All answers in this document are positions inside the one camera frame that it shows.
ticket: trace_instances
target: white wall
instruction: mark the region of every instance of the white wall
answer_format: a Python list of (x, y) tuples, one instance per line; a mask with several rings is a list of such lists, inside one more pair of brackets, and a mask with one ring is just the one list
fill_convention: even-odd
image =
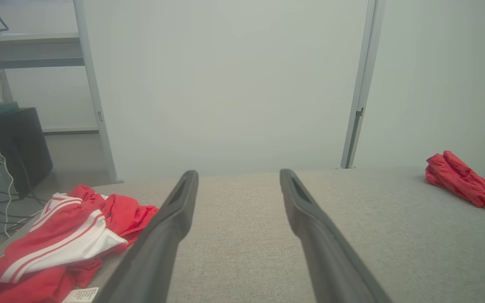
[(338, 167), (367, 5), (84, 1), (117, 175)]
[[(77, 32), (69, 0), (0, 0), (13, 33)], [(45, 131), (98, 129), (83, 66), (6, 70), (14, 101), (36, 107)]]
[(387, 0), (354, 164), (443, 150), (485, 177), (485, 1)]

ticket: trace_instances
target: red cloth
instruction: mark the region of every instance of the red cloth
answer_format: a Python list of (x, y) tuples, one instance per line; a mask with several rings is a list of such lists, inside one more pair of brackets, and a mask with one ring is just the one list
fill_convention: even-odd
[(447, 188), (476, 207), (485, 207), (485, 179), (477, 175), (451, 151), (430, 157), (426, 181)]
[[(104, 200), (88, 186), (78, 186), (68, 195), (54, 194), (29, 233), (11, 243), (0, 257), (0, 303), (63, 301), (75, 285), (89, 284), (102, 265), (102, 257), (122, 253), (135, 242), (157, 212), (154, 206), (140, 206), (136, 200), (117, 194)], [(104, 251), (87, 259), (81, 256), (87, 255), (88, 249), (85, 253), (69, 253), (69, 247), (73, 250), (71, 245), (89, 240), (93, 243), (98, 240), (95, 251)], [(53, 253), (40, 255), (43, 251)], [(25, 268), (18, 267), (22, 260), (39, 266), (35, 261), (43, 260), (44, 256), (50, 257), (55, 265), (17, 274), (20, 268)]]

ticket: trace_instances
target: white care label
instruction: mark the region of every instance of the white care label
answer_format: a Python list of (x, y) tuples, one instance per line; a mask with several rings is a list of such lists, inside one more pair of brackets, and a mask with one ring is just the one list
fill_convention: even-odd
[(99, 292), (98, 287), (73, 290), (61, 303), (90, 303)]

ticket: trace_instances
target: gray tabletop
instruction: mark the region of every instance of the gray tabletop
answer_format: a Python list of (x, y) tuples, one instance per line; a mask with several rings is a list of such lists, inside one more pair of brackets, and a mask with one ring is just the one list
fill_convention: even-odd
[[(298, 175), (393, 301), (485, 302), (485, 209), (426, 184), (423, 167)], [(95, 189), (160, 206), (176, 182)], [(102, 287), (120, 259), (108, 257), (90, 286)], [(301, 244), (285, 216), (278, 173), (201, 178), (168, 301), (314, 300)]]

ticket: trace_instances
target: red and white jacket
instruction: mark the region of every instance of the red and white jacket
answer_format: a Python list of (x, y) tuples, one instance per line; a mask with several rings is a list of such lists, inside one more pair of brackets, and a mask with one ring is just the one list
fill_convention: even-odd
[(29, 233), (0, 257), (0, 303), (61, 302), (86, 287), (101, 257), (122, 253), (158, 209), (78, 186), (54, 194)]

